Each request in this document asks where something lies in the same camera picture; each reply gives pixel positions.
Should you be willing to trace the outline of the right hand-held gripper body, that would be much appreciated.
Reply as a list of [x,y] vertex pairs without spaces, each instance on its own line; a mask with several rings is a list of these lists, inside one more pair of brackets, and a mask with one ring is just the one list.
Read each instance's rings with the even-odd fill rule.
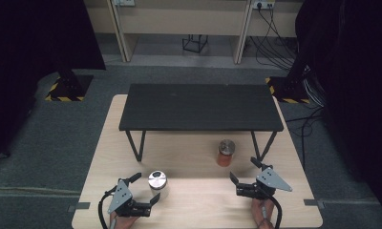
[[246,198],[269,199],[277,189],[291,192],[292,187],[287,184],[271,167],[264,169],[256,176],[253,183],[240,183],[235,178],[236,195]]

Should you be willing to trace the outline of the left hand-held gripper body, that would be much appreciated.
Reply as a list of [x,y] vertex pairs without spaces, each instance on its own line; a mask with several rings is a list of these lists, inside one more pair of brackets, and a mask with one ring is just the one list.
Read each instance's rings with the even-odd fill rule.
[[129,181],[120,179],[113,192],[113,199],[108,213],[116,213],[120,217],[149,217],[151,215],[150,203],[136,202],[129,189]]

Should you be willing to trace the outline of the white jar with silver lid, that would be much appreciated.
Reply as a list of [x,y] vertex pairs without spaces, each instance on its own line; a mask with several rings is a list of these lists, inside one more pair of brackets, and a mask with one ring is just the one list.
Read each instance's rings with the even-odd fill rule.
[[154,171],[148,177],[148,184],[152,194],[159,194],[159,199],[165,199],[169,195],[170,187],[168,177],[163,171]]

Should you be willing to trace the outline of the red jar with silver lid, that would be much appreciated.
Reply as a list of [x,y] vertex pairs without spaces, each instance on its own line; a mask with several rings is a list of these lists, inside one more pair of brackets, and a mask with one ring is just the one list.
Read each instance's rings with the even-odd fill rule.
[[235,149],[236,145],[232,140],[222,140],[218,147],[217,164],[221,167],[229,166],[235,153]]

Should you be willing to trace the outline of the black raised shelf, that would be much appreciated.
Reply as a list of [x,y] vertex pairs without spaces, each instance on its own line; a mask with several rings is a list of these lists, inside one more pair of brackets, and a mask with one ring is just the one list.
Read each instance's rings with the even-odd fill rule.
[[270,132],[284,129],[266,85],[133,84],[118,128],[140,131]]

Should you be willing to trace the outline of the person's left hand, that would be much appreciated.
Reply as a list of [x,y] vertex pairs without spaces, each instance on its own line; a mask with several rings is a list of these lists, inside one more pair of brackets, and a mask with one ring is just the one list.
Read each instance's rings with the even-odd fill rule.
[[116,212],[110,215],[109,229],[131,229],[138,217],[120,217]]

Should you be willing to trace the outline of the person's right hand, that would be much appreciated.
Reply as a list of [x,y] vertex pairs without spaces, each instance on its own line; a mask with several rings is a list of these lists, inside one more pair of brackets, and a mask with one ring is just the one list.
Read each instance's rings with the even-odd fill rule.
[[271,222],[274,203],[270,199],[252,199],[251,214],[257,224],[257,229],[274,229]]

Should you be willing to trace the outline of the grey tape strip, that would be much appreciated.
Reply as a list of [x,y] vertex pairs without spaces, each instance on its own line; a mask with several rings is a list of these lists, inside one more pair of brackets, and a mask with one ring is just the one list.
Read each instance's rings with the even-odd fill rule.
[[73,213],[76,210],[88,210],[91,202],[78,202],[76,205],[69,205],[67,208],[68,213]]
[[324,202],[321,200],[317,200],[317,199],[305,199],[304,204],[306,206],[317,206],[319,209],[325,208]]

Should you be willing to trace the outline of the black stand base striped tape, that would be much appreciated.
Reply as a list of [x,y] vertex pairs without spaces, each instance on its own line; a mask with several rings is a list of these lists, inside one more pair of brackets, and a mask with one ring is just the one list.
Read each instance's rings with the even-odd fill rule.
[[59,73],[58,78],[52,84],[46,101],[83,101],[93,80],[92,75]]
[[285,103],[309,103],[308,93],[302,82],[289,82],[286,77],[271,76],[265,80],[271,94]]

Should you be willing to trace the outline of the dark curtain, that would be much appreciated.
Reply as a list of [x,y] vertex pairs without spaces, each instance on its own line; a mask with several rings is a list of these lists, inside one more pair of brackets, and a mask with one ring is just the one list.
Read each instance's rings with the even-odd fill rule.
[[295,31],[343,155],[382,205],[382,0],[303,0]]
[[103,70],[84,0],[0,0],[0,154],[50,73]]

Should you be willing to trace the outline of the beige desk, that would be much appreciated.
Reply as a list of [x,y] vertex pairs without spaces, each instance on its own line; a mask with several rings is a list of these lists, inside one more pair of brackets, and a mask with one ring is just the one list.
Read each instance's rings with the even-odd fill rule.
[[242,62],[249,36],[294,37],[295,19],[304,0],[276,0],[257,10],[253,0],[135,0],[134,7],[113,0],[84,0],[94,31],[117,38],[120,59],[129,62],[144,34],[201,34],[231,38],[233,61]]

